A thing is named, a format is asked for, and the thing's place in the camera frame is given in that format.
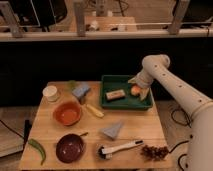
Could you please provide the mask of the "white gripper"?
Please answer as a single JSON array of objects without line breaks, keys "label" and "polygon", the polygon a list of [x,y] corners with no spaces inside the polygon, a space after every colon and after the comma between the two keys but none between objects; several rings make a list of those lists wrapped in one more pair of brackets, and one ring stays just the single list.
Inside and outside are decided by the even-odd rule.
[{"label": "white gripper", "polygon": [[152,85],[153,77],[144,69],[142,69],[135,77],[128,80],[129,84],[137,84],[142,89],[140,90],[140,100],[143,101],[148,93],[149,87]]}]

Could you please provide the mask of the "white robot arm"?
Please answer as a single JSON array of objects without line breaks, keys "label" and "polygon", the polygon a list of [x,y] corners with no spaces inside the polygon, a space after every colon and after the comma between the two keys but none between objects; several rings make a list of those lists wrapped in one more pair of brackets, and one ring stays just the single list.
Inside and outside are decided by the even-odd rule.
[{"label": "white robot arm", "polygon": [[192,120],[186,171],[213,171],[213,99],[172,74],[169,66],[167,55],[148,55],[142,60],[142,70],[129,83],[137,84],[142,96],[154,80],[170,93]]}]

